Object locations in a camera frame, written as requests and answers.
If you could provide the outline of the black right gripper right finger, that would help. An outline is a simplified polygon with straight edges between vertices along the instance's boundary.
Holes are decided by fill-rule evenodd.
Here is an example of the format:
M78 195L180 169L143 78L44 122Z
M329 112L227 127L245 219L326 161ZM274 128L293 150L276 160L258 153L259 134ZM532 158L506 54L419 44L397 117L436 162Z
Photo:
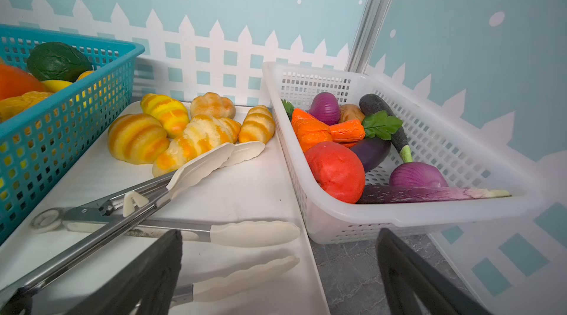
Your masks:
M377 263L392 314L488 314L389 229L376 242Z

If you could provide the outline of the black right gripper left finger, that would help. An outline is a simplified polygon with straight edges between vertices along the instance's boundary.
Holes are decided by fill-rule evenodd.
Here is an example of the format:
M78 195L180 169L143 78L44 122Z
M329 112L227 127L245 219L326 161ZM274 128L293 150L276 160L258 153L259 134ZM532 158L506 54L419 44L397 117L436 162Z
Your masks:
M179 230L170 230L68 314L167 314L183 255Z

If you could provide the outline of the red tomato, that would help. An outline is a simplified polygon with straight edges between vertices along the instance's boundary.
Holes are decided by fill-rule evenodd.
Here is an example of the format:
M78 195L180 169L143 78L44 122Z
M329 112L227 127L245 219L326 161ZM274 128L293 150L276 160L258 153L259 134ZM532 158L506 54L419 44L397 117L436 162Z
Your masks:
M305 157L316 182L327 194L347 204L360 200L365 170L354 152L335 142L321 142Z

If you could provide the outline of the orange carrot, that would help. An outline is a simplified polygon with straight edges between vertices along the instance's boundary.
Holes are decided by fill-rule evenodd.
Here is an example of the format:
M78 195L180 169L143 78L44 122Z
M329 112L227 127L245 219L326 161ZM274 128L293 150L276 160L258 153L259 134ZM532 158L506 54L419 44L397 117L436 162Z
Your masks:
M291 124L303 152L322 142L352 147L366 137L365 129L358 119L329 126L298 108L292 113Z

